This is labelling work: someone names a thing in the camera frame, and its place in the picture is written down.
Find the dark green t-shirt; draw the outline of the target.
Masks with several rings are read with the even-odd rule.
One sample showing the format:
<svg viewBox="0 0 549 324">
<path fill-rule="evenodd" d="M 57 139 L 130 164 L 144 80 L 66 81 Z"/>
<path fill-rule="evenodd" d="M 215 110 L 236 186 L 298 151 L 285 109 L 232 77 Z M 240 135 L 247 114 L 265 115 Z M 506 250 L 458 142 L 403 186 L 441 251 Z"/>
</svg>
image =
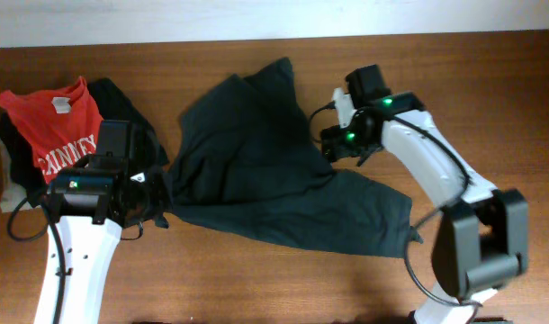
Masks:
<svg viewBox="0 0 549 324">
<path fill-rule="evenodd" d="M 337 171 L 311 142 L 293 65 L 279 58 L 232 75 L 180 119 L 170 167 L 172 212 L 182 221 L 276 245 L 395 257 L 418 233 L 411 199 Z"/>
</svg>

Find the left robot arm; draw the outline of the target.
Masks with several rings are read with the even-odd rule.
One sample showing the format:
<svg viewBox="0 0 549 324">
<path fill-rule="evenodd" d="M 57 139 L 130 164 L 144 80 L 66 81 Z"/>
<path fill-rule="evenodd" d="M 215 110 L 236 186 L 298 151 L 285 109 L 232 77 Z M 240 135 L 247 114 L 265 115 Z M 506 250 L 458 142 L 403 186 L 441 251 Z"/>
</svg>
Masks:
<svg viewBox="0 0 549 324">
<path fill-rule="evenodd" d="M 37 323 L 96 323 L 123 231 L 167 228 L 171 179 L 156 135 L 130 121 L 102 121 L 96 151 L 62 169 L 41 202 L 48 257 Z"/>
</svg>

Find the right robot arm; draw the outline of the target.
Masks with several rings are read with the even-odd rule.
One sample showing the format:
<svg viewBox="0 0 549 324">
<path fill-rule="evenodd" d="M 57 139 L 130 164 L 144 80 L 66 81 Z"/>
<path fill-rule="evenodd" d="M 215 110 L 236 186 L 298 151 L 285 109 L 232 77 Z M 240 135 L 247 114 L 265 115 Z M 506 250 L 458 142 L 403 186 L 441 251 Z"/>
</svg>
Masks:
<svg viewBox="0 0 549 324">
<path fill-rule="evenodd" d="M 337 125 L 322 130 L 324 157 L 335 162 L 374 152 L 394 155 L 434 204 L 413 226 L 442 217 L 431 254 L 436 278 L 427 289 L 403 258 L 426 301 L 410 323 L 474 323 L 483 303 L 528 269 L 528 203 L 517 189 L 501 191 L 479 175 L 438 130 L 412 92 L 395 94 L 376 65 L 346 76 L 327 107 Z"/>
</svg>

